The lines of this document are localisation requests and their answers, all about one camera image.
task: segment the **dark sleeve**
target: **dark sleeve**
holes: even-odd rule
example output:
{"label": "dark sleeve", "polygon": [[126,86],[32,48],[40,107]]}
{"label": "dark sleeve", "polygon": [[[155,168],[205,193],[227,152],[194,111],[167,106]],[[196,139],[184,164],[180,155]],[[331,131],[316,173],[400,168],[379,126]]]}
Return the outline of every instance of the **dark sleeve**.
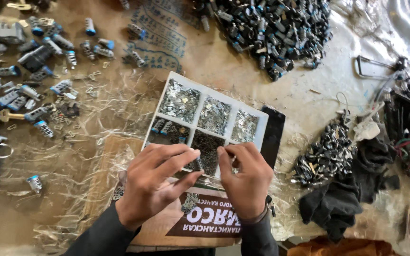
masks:
{"label": "dark sleeve", "polygon": [[129,243],[139,233],[127,230],[119,221],[115,204],[105,210],[64,256],[119,256],[126,253]]}
{"label": "dark sleeve", "polygon": [[256,223],[240,220],[242,224],[242,256],[278,256],[278,245],[271,235],[270,216],[265,208]]}

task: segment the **wrist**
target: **wrist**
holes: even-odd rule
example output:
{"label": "wrist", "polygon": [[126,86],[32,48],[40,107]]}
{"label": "wrist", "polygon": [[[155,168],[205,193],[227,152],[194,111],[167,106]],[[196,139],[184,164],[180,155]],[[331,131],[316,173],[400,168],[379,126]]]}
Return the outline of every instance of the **wrist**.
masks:
{"label": "wrist", "polygon": [[251,207],[250,209],[238,211],[237,215],[239,219],[251,221],[252,219],[258,218],[264,212],[265,212],[265,204],[259,204],[255,207]]}
{"label": "wrist", "polygon": [[134,214],[131,213],[130,208],[123,198],[116,201],[115,208],[117,210],[119,221],[130,231],[137,230],[145,222],[144,220],[136,218]]}

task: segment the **left hand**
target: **left hand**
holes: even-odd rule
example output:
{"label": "left hand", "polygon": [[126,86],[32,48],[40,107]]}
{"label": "left hand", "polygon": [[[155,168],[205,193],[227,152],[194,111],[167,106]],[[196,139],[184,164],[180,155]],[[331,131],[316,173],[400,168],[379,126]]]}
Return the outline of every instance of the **left hand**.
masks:
{"label": "left hand", "polygon": [[203,171],[191,172],[175,183],[166,179],[199,155],[200,150],[185,144],[148,145],[128,168],[124,195],[115,204],[120,222],[136,230],[193,186]]}

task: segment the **brown cardboard label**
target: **brown cardboard label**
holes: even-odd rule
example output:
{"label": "brown cardboard label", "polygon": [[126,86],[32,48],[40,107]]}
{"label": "brown cardboard label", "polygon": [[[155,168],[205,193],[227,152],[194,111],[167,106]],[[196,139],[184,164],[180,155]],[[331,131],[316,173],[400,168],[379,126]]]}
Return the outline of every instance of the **brown cardboard label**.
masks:
{"label": "brown cardboard label", "polygon": [[[187,193],[180,196],[183,204]],[[166,236],[238,237],[240,222],[227,198],[199,195],[197,206],[184,214]]]}

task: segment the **right hand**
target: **right hand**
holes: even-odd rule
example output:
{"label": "right hand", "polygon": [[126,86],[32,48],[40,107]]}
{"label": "right hand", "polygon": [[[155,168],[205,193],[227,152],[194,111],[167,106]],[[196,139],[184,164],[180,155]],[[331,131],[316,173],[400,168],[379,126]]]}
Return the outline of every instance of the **right hand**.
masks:
{"label": "right hand", "polygon": [[[266,163],[253,142],[228,145],[217,149],[221,182],[229,201],[241,219],[255,219],[265,210],[265,197],[273,178],[273,169]],[[232,174],[231,156],[239,172]]]}

